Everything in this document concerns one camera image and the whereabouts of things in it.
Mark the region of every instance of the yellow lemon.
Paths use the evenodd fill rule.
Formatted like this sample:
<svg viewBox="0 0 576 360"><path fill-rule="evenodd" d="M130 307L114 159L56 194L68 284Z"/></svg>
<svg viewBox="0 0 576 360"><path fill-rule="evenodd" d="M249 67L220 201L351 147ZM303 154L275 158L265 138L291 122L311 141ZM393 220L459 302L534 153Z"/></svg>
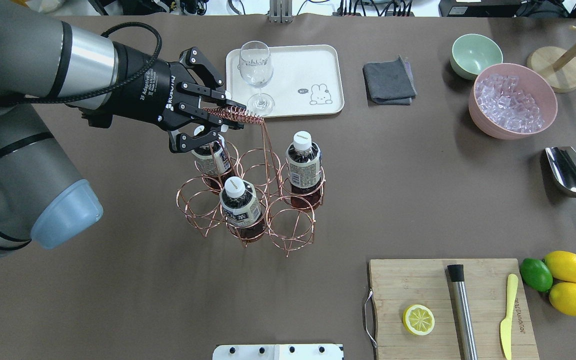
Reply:
<svg viewBox="0 0 576 360"><path fill-rule="evenodd" d="M428 335L435 328L433 312L426 306L415 304L404 310L404 328L414 335Z"/></svg>
<svg viewBox="0 0 576 360"><path fill-rule="evenodd" d="M576 283L576 253L553 251L543 257L553 278Z"/></svg>
<svg viewBox="0 0 576 360"><path fill-rule="evenodd" d="M550 303L560 312L576 317L576 283L560 282L554 284L548 295Z"/></svg>

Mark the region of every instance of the robotic arm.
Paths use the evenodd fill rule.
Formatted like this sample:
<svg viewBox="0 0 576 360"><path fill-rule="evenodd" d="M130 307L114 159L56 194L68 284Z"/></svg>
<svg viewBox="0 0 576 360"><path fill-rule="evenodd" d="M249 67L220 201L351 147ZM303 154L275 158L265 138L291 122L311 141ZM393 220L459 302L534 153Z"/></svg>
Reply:
<svg viewBox="0 0 576 360"><path fill-rule="evenodd" d="M130 26L155 34L154 55L107 38ZM31 240L54 248L103 214L89 183L30 103L78 107L99 128L109 127L114 115L151 123L168 132L173 153L217 140L224 127L243 128L201 109L202 101L243 105L227 99L224 78L198 48L166 62L156 58L160 47L156 30L142 23L100 36L0 0L0 257ZM190 123L203 125L204 132L182 132Z"/></svg>

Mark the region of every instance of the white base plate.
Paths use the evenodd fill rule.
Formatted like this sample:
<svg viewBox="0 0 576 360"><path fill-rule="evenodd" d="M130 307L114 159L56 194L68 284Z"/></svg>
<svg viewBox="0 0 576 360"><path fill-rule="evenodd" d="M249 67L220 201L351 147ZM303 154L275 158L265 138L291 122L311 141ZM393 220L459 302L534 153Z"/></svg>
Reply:
<svg viewBox="0 0 576 360"><path fill-rule="evenodd" d="M212 353L212 360L343 360L343 348L342 344L219 345Z"/></svg>
<svg viewBox="0 0 576 360"><path fill-rule="evenodd" d="M274 74L262 92L272 96L274 109L264 117L336 114L344 107L337 51L330 45L270 47ZM226 89L246 105L257 93L240 75L240 50L226 56Z"/></svg>

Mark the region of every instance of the white tray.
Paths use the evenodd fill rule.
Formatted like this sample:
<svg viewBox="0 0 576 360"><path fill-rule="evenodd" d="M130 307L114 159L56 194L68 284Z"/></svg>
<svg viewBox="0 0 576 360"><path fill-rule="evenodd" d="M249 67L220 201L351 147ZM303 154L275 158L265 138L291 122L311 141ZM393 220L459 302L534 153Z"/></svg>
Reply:
<svg viewBox="0 0 576 360"><path fill-rule="evenodd" d="M336 114L344 107L337 51L330 45L270 47L274 74L262 91L274 99L265 117ZM240 50L226 56L226 90L246 105L256 94L240 75Z"/></svg>

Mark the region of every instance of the lemon half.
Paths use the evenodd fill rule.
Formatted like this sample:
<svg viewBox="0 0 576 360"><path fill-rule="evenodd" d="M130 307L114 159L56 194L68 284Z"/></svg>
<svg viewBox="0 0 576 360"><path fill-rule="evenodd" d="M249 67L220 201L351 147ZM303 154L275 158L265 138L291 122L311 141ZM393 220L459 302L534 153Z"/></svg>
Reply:
<svg viewBox="0 0 576 360"><path fill-rule="evenodd" d="M428 335L435 328L433 312L418 303L410 305L404 310L402 322L404 328L414 335Z"/></svg>

